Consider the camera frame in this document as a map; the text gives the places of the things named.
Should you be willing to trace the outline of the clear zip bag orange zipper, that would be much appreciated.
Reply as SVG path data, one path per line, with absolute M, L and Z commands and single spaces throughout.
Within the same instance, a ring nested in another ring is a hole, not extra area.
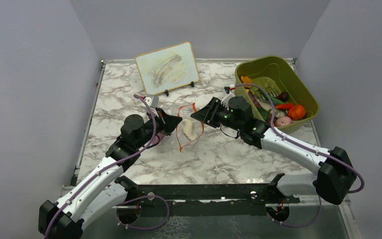
M 180 106 L 177 111 L 177 116 L 182 118 L 182 121 L 176 127 L 176 138 L 179 145 L 179 152 L 193 144 L 204 133 L 203 123 L 191 118 L 191 114 L 196 113 L 195 103 Z

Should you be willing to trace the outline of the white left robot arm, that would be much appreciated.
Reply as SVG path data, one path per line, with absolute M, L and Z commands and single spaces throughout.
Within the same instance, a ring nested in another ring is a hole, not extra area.
M 140 115 L 126 117 L 120 136 L 97 167 L 56 202 L 39 208 L 39 232 L 46 239 L 79 239 L 84 230 L 111 207 L 136 200 L 136 184 L 123 173 L 149 148 L 158 134 L 169 135 L 183 120 L 161 108 L 150 111 L 145 122 Z

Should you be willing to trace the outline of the white toy mushroom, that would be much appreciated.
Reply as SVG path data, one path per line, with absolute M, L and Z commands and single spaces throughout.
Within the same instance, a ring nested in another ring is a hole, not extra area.
M 182 131 L 185 137 L 191 141 L 197 138 L 197 134 L 194 131 L 194 123 L 190 119 L 183 120 Z

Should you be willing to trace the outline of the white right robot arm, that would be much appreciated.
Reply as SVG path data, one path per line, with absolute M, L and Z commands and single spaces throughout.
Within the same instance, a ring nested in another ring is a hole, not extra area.
M 213 97 L 191 118 L 217 128 L 236 130 L 248 145 L 278 153 L 309 170 L 308 174 L 280 176 L 267 189 L 268 198 L 275 203 L 291 195 L 318 195 L 328 203 L 339 205 L 358 177 L 347 152 L 308 144 L 257 119 L 251 105 L 243 97 L 232 97 L 224 106 Z

